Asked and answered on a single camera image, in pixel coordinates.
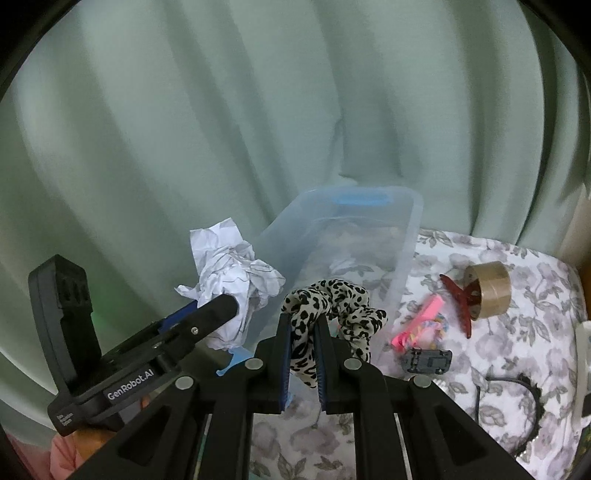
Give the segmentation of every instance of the leopard print scrunchie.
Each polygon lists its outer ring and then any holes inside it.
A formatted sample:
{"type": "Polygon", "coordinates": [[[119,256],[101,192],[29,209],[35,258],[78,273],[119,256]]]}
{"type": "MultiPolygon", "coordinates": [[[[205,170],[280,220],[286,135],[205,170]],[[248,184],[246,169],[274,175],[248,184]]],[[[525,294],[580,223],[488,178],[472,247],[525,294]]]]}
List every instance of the leopard print scrunchie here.
{"type": "Polygon", "coordinates": [[[370,338],[388,321],[385,311],[369,307],[365,288],[338,279],[292,291],[281,311],[291,314],[291,370],[311,388],[317,385],[312,332],[321,314],[338,319],[340,336],[349,342],[351,353],[366,362],[371,360],[370,338]]]}

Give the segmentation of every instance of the green curtain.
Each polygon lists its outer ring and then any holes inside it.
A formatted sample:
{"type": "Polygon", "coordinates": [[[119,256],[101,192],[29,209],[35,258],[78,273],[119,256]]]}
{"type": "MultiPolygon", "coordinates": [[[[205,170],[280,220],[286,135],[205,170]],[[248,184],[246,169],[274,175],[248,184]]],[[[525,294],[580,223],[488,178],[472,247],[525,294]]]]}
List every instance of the green curtain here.
{"type": "Polygon", "coordinates": [[[0,421],[50,433],[27,274],[56,252],[103,349],[183,304],[189,229],[252,240],[324,185],[405,185],[426,228],[553,253],[587,106],[516,0],[83,0],[0,103],[0,421]]]}

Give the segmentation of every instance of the metal rivet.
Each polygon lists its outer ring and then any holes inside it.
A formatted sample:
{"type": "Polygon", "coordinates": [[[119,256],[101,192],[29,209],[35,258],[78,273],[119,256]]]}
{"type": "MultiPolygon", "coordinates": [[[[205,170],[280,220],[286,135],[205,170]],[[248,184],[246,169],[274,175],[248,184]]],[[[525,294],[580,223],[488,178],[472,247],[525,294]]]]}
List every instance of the metal rivet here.
{"type": "Polygon", "coordinates": [[[191,388],[194,383],[195,380],[193,380],[191,377],[178,377],[177,381],[174,383],[174,386],[179,390],[186,390],[191,388]]]}
{"type": "Polygon", "coordinates": [[[426,375],[417,375],[413,377],[413,383],[420,388],[427,388],[431,385],[431,379],[426,375]]]}
{"type": "Polygon", "coordinates": [[[262,360],[260,358],[249,358],[244,362],[244,366],[249,370],[258,370],[262,367],[262,360]]]}
{"type": "Polygon", "coordinates": [[[358,358],[348,358],[343,362],[347,370],[359,370],[361,368],[361,360],[358,358]]]}

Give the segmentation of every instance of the brown packing tape roll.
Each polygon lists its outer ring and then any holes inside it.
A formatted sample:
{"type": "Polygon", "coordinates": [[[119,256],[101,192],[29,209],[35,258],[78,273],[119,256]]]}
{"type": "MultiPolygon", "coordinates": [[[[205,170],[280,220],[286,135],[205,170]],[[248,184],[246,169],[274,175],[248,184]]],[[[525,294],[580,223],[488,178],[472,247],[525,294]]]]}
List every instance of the brown packing tape roll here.
{"type": "Polygon", "coordinates": [[[511,280],[501,262],[468,267],[464,273],[468,305],[472,320],[505,313],[511,303],[511,280]]]}

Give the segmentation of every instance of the white floral tablecloth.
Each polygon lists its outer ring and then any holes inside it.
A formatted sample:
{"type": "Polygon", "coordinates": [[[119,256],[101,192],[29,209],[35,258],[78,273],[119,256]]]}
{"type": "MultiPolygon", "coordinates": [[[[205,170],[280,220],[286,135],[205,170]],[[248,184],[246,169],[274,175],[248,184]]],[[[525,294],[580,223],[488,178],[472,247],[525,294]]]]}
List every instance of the white floral tablecloth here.
{"type": "MultiPolygon", "coordinates": [[[[371,279],[374,266],[368,265],[367,259],[344,260],[350,269],[345,272],[347,280],[375,282],[371,279]]],[[[327,278],[334,273],[329,271],[327,278]]],[[[312,283],[319,278],[301,280],[312,283]]],[[[489,383],[485,376],[517,377],[523,373],[530,377],[542,390],[545,414],[540,435],[528,444],[518,462],[538,480],[565,478],[582,428],[571,425],[576,388],[574,327],[587,319],[575,270],[554,257],[523,247],[422,230],[395,332],[404,329],[404,323],[433,293],[446,300],[442,313],[450,327],[442,347],[453,352],[452,367],[438,377],[439,386],[470,415],[474,414],[476,386],[480,386],[480,425],[511,451],[530,431],[533,399],[519,385],[489,383]],[[439,275],[445,273],[461,283],[467,265],[495,260],[509,269],[511,306],[506,314],[474,322],[468,340],[439,275]]],[[[400,360],[389,345],[384,346],[375,363],[384,374],[405,378],[400,360]]],[[[283,480],[353,480],[352,415],[329,417],[320,412],[318,402],[296,397],[280,416],[256,416],[251,472],[261,478],[283,480]]]]}

